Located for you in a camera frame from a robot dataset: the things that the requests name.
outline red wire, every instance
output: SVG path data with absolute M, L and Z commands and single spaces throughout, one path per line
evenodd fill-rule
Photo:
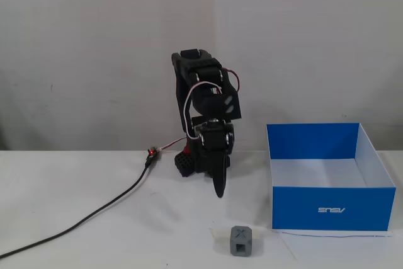
M 238 82 L 238 89 L 237 89 L 237 91 L 239 91 L 239 89 L 241 88 L 241 83 L 240 83 L 240 81 L 239 81 L 239 77 L 238 77 L 237 73 L 234 72 L 232 69 L 226 69 L 226 68 L 224 68 L 224 67 L 223 67 L 222 69 L 226 70 L 227 72 L 230 72 L 231 74 L 233 74 L 233 75 L 237 78 L 237 82 Z
M 178 140 L 175 140 L 174 142 L 169 143 L 168 145 L 165 145 L 164 147 L 161 148 L 161 150 L 167 149 L 168 147 L 171 147 L 175 143 L 179 142 L 180 140 L 186 139 L 186 137 L 180 138 Z

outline small gray object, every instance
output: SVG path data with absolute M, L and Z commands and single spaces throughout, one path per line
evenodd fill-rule
M 252 229 L 247 226 L 234 226 L 231 229 L 230 250 L 233 256 L 252 254 Z

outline gray cube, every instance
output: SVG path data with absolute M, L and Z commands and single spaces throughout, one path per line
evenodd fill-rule
M 252 229 L 247 226 L 234 226 L 231 229 L 230 250 L 234 256 L 252 254 Z

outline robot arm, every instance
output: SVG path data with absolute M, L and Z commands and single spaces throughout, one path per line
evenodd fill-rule
M 182 176 L 208 173 L 217 196 L 222 197 L 235 138 L 231 120 L 241 118 L 237 91 L 227 70 L 205 50 L 175 53 L 172 63 L 182 128 L 187 136 L 185 150 L 175 157 L 176 167 Z M 201 116 L 190 117 L 190 98 Z

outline asus logo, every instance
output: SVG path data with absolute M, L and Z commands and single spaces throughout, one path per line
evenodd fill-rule
M 341 214 L 343 211 L 345 211 L 345 208 L 323 208 L 319 207 L 318 212 L 332 212 L 333 214 Z

